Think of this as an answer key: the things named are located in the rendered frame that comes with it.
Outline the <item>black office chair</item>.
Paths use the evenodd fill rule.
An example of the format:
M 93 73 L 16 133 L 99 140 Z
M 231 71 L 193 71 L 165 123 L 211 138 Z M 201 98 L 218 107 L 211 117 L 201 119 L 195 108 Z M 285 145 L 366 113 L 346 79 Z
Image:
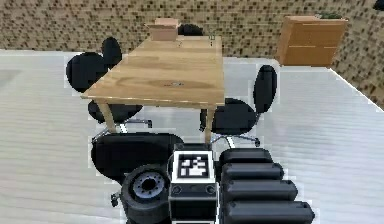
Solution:
M 178 34 L 183 36 L 202 36 L 203 29 L 195 24 L 181 24 L 178 27 Z
M 126 175 L 147 165 L 163 165 L 183 140 L 171 133 L 112 133 L 92 141 L 91 160 L 108 179 L 123 184 Z
M 260 145 L 257 137 L 248 137 L 246 133 L 258 123 L 260 116 L 271 107 L 277 90 L 277 72 L 271 65 L 262 65 L 257 72 L 253 86 L 252 108 L 246 102 L 229 98 L 223 106 L 218 106 L 214 113 L 211 132 L 218 134 L 212 143 L 224 138 L 229 145 L 233 137 L 252 141 L 256 147 Z
M 85 52 L 72 57 L 66 66 L 69 85 L 79 93 L 84 93 L 108 72 L 104 58 L 95 52 Z M 144 123 L 153 126 L 150 119 L 134 119 L 142 105 L 112 104 L 109 106 L 113 119 L 121 132 L 127 132 L 128 123 Z
M 105 64 L 109 69 L 112 69 L 122 60 L 120 45 L 114 37 L 108 37 L 103 41 L 102 54 Z

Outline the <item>brown cardboard box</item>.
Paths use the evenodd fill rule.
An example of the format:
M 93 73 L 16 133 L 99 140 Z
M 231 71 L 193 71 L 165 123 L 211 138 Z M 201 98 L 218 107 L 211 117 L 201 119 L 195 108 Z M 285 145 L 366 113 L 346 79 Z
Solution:
M 179 26 L 179 20 L 175 18 L 156 18 L 153 23 L 146 24 L 153 41 L 175 41 Z

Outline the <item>green house plant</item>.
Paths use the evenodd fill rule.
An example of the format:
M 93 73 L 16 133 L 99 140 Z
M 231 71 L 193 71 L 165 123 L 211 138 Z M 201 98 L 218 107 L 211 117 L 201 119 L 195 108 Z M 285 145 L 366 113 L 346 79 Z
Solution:
M 316 12 L 315 17 L 318 19 L 342 19 L 343 17 L 332 12 Z

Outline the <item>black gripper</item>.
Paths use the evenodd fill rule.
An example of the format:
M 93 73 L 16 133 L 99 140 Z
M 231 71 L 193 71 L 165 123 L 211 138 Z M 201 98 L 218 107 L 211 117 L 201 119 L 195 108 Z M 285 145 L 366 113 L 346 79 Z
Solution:
M 160 165 L 144 165 L 129 173 L 120 199 L 127 224 L 169 223 L 169 179 Z

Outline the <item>light wooden table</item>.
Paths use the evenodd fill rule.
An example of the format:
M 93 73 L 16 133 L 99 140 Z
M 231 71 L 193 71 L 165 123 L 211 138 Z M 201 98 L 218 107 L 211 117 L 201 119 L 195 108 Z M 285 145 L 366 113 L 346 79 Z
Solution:
M 146 39 L 81 97 L 97 103 L 112 133 L 116 128 L 111 104 L 205 109 L 209 142 L 215 109 L 225 101 L 222 39 Z

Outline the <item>brown wooden chest of drawers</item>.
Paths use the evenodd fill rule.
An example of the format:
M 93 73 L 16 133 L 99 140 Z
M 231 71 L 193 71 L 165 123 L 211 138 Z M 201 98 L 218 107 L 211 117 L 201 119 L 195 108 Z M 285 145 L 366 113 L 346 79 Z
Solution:
M 275 59 L 284 66 L 329 68 L 346 26 L 346 19 L 286 16 Z

